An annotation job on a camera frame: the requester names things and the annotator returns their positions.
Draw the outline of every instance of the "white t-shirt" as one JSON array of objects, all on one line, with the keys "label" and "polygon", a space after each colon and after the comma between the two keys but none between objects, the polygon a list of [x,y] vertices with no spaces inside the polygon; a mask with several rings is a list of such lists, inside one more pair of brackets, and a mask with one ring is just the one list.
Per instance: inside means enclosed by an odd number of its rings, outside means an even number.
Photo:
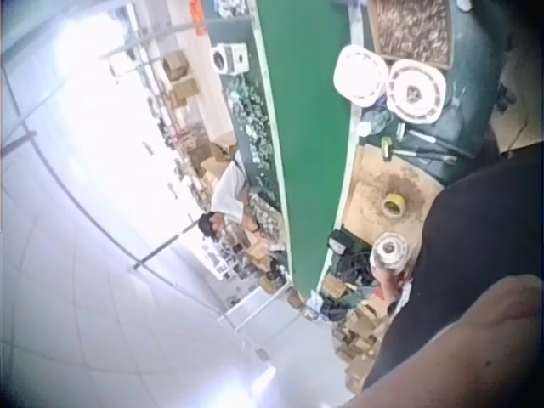
[{"label": "white t-shirt", "polygon": [[246,173],[241,161],[240,152],[237,151],[234,160],[227,166],[223,176],[215,186],[210,210],[223,214],[229,221],[241,223],[244,215],[244,204],[238,200],[241,191],[246,184]]}]

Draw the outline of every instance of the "hand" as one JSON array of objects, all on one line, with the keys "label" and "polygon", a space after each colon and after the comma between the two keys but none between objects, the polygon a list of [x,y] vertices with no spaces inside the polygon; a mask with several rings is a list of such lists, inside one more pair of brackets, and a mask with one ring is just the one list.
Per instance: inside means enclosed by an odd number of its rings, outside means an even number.
[{"label": "hand", "polygon": [[371,272],[374,279],[382,286],[384,283],[393,283],[396,281],[395,273],[391,269],[387,269],[377,257],[374,257],[374,265],[371,266]]}]

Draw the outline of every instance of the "wooden board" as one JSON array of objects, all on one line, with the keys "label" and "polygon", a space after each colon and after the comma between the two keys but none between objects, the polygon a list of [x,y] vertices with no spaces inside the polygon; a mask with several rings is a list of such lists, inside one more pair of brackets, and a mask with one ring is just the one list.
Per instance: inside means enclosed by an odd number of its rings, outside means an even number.
[{"label": "wooden board", "polygon": [[[344,210],[343,226],[361,240],[372,244],[385,232],[404,236],[411,246],[411,261],[415,260],[421,244],[422,227],[428,210],[444,188],[423,170],[393,157],[382,159],[379,148],[360,147],[359,161],[354,163],[357,184]],[[392,220],[382,213],[382,201],[388,193],[404,197],[403,217]]]},{"label": "wooden board", "polygon": [[441,69],[453,64],[449,0],[368,0],[376,54]]}]

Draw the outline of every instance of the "black clothing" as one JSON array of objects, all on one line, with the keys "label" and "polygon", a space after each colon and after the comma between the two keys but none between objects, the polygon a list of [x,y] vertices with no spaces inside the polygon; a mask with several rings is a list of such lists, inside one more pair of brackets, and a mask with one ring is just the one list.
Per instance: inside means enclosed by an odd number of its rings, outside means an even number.
[{"label": "black clothing", "polygon": [[542,277],[541,146],[537,149],[529,159],[514,157],[473,173],[436,198],[423,226],[410,301],[388,329],[364,388],[458,320],[503,277]]}]

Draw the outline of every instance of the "metal parts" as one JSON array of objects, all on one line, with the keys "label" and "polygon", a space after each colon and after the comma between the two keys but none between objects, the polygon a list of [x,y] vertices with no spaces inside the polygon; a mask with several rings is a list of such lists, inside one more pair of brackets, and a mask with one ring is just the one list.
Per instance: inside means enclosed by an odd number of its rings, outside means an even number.
[{"label": "metal parts", "polygon": [[401,123],[399,123],[399,126],[397,127],[396,139],[399,142],[402,142],[406,138],[406,135],[413,136],[413,137],[418,138],[420,140],[423,140],[423,141],[425,141],[425,142],[427,142],[427,143],[429,143],[431,145],[437,145],[437,146],[439,146],[439,147],[441,147],[443,149],[455,152],[459,156],[464,156],[464,157],[466,157],[468,159],[473,159],[474,158],[474,155],[472,155],[468,151],[466,151],[464,149],[461,149],[461,148],[459,148],[458,146],[456,146],[456,145],[454,145],[452,143],[446,142],[445,140],[438,139],[435,136],[431,136],[430,134],[426,134],[424,132],[419,132],[419,131],[417,131],[415,129],[406,130],[406,124],[404,122],[401,122]]},{"label": "metal parts", "polygon": [[391,162],[393,154],[397,156],[417,157],[421,159],[435,160],[449,165],[457,163],[457,156],[438,153],[427,150],[401,150],[393,148],[393,140],[389,136],[382,138],[382,157],[386,162]]}]

